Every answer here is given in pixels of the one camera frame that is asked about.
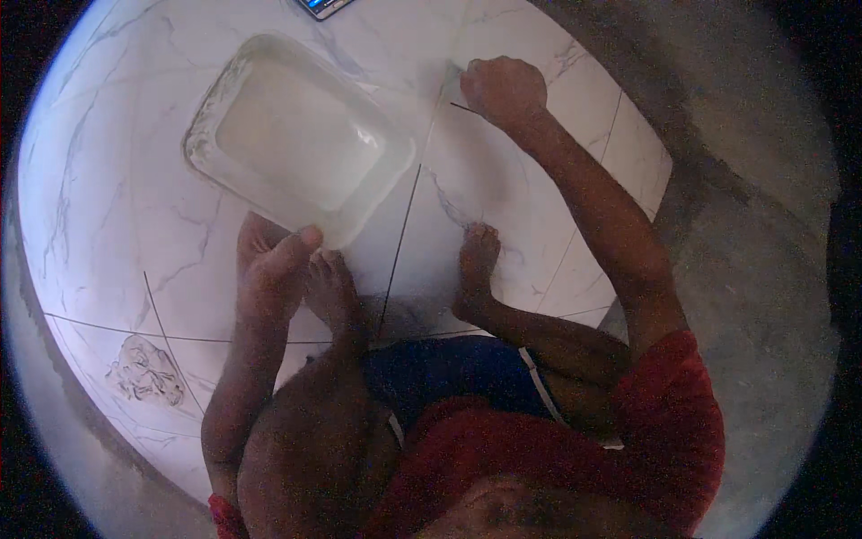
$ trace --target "red cloth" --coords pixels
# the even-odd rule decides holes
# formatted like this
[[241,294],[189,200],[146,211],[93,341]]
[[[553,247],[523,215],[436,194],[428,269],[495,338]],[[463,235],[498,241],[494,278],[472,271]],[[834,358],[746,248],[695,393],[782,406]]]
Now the red cloth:
[[721,412],[694,335],[678,331],[653,345],[612,403],[622,451],[546,419],[494,411],[481,398],[435,404],[359,536],[412,536],[476,480],[499,473],[628,501],[691,534],[724,466]]
[[240,510],[221,496],[209,497],[209,514],[213,517],[218,539],[248,539],[248,530],[242,522]]

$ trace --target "concrete floor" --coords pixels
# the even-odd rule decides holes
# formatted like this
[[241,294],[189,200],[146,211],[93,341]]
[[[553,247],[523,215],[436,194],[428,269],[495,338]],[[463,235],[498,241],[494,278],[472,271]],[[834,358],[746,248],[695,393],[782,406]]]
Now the concrete floor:
[[[697,535],[751,536],[811,443],[838,345],[824,279],[837,179],[814,92],[778,28],[753,8],[534,2],[598,58],[674,159],[656,223],[728,439],[721,490]],[[20,247],[10,230],[7,253]],[[106,420],[64,384],[16,262],[3,258],[3,291],[16,358],[28,358],[22,392],[84,511],[109,536],[212,536],[203,508],[153,480],[122,440],[106,440]],[[618,307],[603,327],[624,336]]]

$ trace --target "plastic container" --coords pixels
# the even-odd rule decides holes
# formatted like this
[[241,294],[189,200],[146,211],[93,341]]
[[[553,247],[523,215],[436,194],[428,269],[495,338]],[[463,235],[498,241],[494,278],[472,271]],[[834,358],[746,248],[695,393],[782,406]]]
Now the plastic container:
[[188,162],[289,230],[342,248],[415,158],[415,143],[353,81],[299,42],[258,34],[210,87]]

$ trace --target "blue shorts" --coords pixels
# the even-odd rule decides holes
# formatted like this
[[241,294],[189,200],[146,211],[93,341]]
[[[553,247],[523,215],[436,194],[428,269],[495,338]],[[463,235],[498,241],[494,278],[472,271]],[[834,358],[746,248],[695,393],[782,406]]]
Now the blue shorts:
[[[431,404],[459,396],[484,397],[495,410],[554,419],[519,350],[494,337],[397,342],[366,354],[363,371],[372,396],[392,410],[405,433]],[[545,391],[545,380],[536,375]],[[547,393],[546,398],[556,412],[559,407]]]

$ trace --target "fist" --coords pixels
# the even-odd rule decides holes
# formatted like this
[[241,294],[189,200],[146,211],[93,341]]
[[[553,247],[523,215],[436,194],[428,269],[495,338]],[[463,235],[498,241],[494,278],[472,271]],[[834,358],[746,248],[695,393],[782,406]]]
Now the fist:
[[507,133],[547,106],[539,69],[508,56],[470,62],[461,73],[461,92],[471,109]]
[[236,316],[263,329],[287,327],[305,291],[309,257],[323,234],[314,226],[296,234],[248,212],[236,242]]

